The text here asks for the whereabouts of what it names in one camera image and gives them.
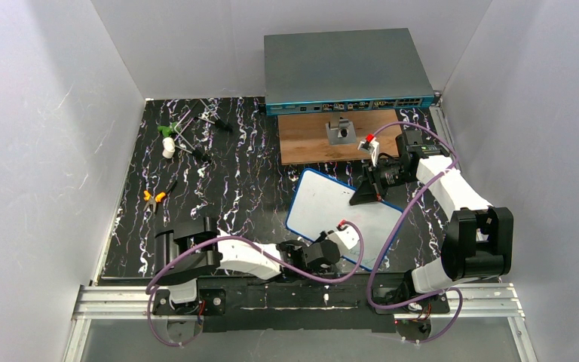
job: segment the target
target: black marble table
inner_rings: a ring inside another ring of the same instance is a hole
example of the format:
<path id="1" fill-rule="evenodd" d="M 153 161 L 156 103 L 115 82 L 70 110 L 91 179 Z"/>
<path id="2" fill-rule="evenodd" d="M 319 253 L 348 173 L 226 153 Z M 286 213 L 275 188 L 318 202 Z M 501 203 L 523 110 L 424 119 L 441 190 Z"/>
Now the black marble table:
<path id="1" fill-rule="evenodd" d="M 359 186 L 361 161 L 281 165 L 277 119 L 257 111 L 262 98 L 203 101 L 208 108 L 196 100 L 147 102 L 99 284 L 146 284 L 155 272 L 154 231 L 171 222 L 212 216 L 219 218 L 222 230 L 260 243 L 296 238 L 284 225 L 294 189 L 306 167 Z M 211 154 L 210 164 L 199 164 L 183 152 L 170 160 L 161 155 L 159 125 L 187 115 L 185 124 L 202 112 L 211 115 L 212 108 L 232 125 L 233 133 L 202 121 L 193 121 L 184 132 L 188 140 Z M 395 112 L 401 121 L 434 129 L 428 109 Z M 164 191 L 175 179 L 176 187 L 158 205 L 157 213 L 144 212 L 143 190 Z M 402 209 L 421 186 L 411 183 L 392 188 L 386 201 Z M 403 224 L 381 270 L 405 272 L 436 259 L 445 224 L 440 206 L 427 193 Z"/>

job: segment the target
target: floor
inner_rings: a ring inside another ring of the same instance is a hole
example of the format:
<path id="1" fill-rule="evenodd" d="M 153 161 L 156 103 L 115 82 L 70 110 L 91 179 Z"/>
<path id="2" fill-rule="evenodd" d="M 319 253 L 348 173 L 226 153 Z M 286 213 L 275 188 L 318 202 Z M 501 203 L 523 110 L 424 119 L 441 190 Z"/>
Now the floor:
<path id="1" fill-rule="evenodd" d="M 146 284 L 155 272 L 152 235 L 171 222 L 213 216 L 219 218 L 222 230 L 260 243 L 296 238 L 285 229 L 285 219 L 293 190 L 306 167 L 350 186 L 360 184 L 361 161 L 281 165 L 277 119 L 258 112 L 262 98 L 203 102 L 207 107 L 197 100 L 147 102 L 99 284 Z M 181 152 L 170 160 L 161 155 L 159 125 L 181 118 L 185 124 L 193 116 L 205 113 L 211 117 L 214 112 L 232 125 L 233 133 L 203 121 L 192 121 L 184 132 L 211 155 L 210 164 L 199 164 Z M 428 109 L 396 112 L 401 121 L 433 129 Z M 156 214 L 144 212 L 143 190 L 158 193 L 174 180 L 178 181 L 176 187 L 158 205 Z M 386 200 L 403 208 L 420 187 L 413 183 L 393 188 Z M 405 272 L 436 259 L 445 223 L 440 206 L 426 194 L 402 227 L 381 270 Z"/>

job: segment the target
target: orange handle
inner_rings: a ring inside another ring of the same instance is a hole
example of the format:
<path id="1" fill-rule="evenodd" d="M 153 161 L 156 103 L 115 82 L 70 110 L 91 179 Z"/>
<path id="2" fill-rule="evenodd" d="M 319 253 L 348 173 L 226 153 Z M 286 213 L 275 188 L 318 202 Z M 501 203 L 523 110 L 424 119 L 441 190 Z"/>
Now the orange handle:
<path id="1" fill-rule="evenodd" d="M 156 202 L 161 202 L 161 200 L 163 200 L 164 197 L 165 197 L 165 192 L 162 192 L 162 193 L 156 195 L 156 197 L 154 199 L 156 200 Z"/>

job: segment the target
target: wooden board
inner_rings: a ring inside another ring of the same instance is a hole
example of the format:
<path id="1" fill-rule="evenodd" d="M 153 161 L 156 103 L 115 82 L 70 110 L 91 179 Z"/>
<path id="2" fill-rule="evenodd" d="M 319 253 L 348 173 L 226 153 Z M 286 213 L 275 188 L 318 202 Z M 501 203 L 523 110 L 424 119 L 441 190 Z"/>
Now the wooden board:
<path id="1" fill-rule="evenodd" d="M 279 115 L 281 164 L 369 159 L 368 153 L 357 149 L 358 143 L 381 126 L 398 121 L 393 109 L 341 113 L 342 117 L 354 123 L 357 141 L 355 144 L 332 146 L 325 131 L 329 116 L 329 113 Z M 398 155 L 395 138 L 399 134 L 400 127 L 389 127 L 382 131 L 378 135 L 378 141 L 381 143 L 380 151 L 393 156 Z"/>

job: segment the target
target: metal frame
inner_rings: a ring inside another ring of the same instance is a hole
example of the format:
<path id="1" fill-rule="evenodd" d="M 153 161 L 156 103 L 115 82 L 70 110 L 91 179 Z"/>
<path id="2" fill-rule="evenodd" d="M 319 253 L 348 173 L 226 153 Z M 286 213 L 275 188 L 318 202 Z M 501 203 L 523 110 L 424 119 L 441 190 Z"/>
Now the metal frame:
<path id="1" fill-rule="evenodd" d="M 430 107 L 432 122 L 437 132 L 451 144 L 451 137 L 443 111 L 440 107 Z M 119 192 L 121 199 L 123 189 Z M 144 287 L 98 287 L 97 280 L 103 270 L 103 264 L 107 256 L 110 236 L 103 247 L 96 266 L 94 275 L 94 287 L 81 287 L 75 309 L 72 315 L 72 331 L 69 336 L 63 361 L 80 361 L 87 336 L 90 331 L 90 323 L 95 319 L 146 319 L 148 296 Z M 538 359 L 529 339 L 525 327 L 525 312 L 522 310 L 518 295 L 512 283 L 484 283 L 484 284 L 459 284 L 463 293 L 463 308 L 459 318 L 507 318 L 510 331 L 513 335 L 516 349 L 522 362 L 534 362 Z M 448 314 L 432 314 L 430 317 L 451 318 L 458 307 L 458 294 L 448 292 L 446 294 L 450 312 Z M 412 314 L 394 314 L 394 319 L 412 319 Z M 155 320 L 194 320 L 195 316 L 153 316 Z"/>

